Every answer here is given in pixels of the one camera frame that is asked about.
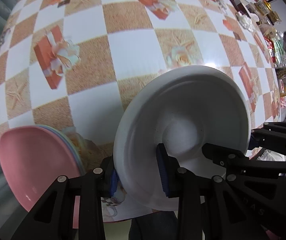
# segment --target screw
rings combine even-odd
[[[223,181],[222,177],[220,177],[220,176],[214,176],[213,180],[217,183],[220,183]]]
[[[183,167],[178,168],[178,173],[184,174],[186,172],[186,169]]]
[[[101,168],[95,168],[94,170],[93,170],[93,173],[94,174],[101,174],[103,172],[103,170],[101,169]]]
[[[234,181],[236,179],[236,175],[235,174],[230,174],[227,176],[227,180],[228,181]]]
[[[58,182],[65,182],[66,181],[66,177],[64,175],[58,177]]]

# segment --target white bowl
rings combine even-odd
[[[116,132],[114,164],[124,189],[157,210],[178,210],[162,190],[155,148],[164,143],[181,167],[206,178],[225,168],[202,154],[204,143],[246,152],[249,112],[235,82],[214,68],[171,70],[145,86],[127,107]]]

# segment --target checkered tablecloth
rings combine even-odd
[[[232,3],[220,1],[224,12],[212,0],[158,0],[155,6],[166,10],[161,19],[139,0],[70,0],[60,7],[55,0],[19,0],[0,46],[0,135],[23,125],[74,126],[101,149],[101,159],[112,153],[132,98],[160,74],[184,65],[215,67],[232,78],[248,99],[252,128],[277,121],[273,65],[238,23]],[[79,47],[79,61],[51,89],[34,47],[55,26]],[[251,96],[242,68],[249,70]],[[152,212],[130,197],[117,208],[118,215],[105,221]]]

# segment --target dark pants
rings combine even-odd
[[[129,240],[175,240],[178,220],[173,211],[160,211],[132,219]]]

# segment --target white wall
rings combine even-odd
[[[279,18],[282,20],[280,24],[274,27],[281,32],[286,32],[286,4],[283,0],[274,0],[270,3],[272,10],[277,12]]]

